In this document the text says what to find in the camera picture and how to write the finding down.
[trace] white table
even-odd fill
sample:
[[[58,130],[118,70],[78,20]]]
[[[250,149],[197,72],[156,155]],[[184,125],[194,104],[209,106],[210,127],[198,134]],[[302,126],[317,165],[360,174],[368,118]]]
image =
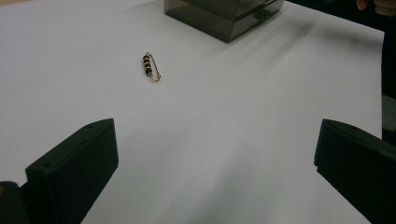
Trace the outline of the white table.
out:
[[[114,118],[120,167],[83,223],[369,223],[313,160],[322,119],[380,136],[382,37],[291,3],[231,44],[163,1],[0,7],[0,180]]]

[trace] safety pin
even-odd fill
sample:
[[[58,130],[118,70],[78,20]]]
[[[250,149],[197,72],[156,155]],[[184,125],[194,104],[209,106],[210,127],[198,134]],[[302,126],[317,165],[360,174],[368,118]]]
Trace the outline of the safety pin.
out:
[[[154,63],[154,67],[155,67],[155,71],[156,71],[156,75],[153,75],[152,73],[152,69],[151,69],[151,63],[150,63],[150,58],[152,60],[152,62]],[[158,71],[157,68],[157,64],[154,61],[154,58],[152,57],[152,55],[150,53],[146,53],[145,56],[143,56],[143,65],[145,65],[145,69],[146,69],[146,75],[151,78],[151,80],[157,82],[160,80],[161,75],[160,72]]]

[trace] green translucent box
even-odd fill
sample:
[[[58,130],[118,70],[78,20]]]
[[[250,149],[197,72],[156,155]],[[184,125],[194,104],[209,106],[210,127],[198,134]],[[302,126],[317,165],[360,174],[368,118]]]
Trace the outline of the green translucent box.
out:
[[[284,0],[165,0],[165,14],[226,43],[275,15]]]

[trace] human hand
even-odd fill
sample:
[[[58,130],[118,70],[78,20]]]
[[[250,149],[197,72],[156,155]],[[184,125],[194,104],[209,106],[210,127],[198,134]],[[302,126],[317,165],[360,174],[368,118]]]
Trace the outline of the human hand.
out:
[[[359,10],[367,8],[369,0],[356,0],[356,5]],[[396,15],[396,0],[374,0],[375,12],[384,16]]]

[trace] beaded safety pin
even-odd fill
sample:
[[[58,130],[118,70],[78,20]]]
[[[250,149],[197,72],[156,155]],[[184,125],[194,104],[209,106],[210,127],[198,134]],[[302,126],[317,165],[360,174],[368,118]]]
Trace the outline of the beaded safety pin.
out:
[[[151,63],[150,63],[150,58],[152,60],[152,62],[154,63],[154,67],[155,67],[155,71],[156,71],[156,75],[154,75],[152,73],[152,69],[151,69]],[[161,76],[160,76],[160,72],[158,71],[157,68],[157,64],[155,64],[154,58],[152,57],[152,55],[150,53],[146,53],[146,55],[143,57],[143,65],[145,65],[145,69],[146,69],[146,75],[148,75],[149,78],[151,78],[153,81],[157,82],[160,80]]]

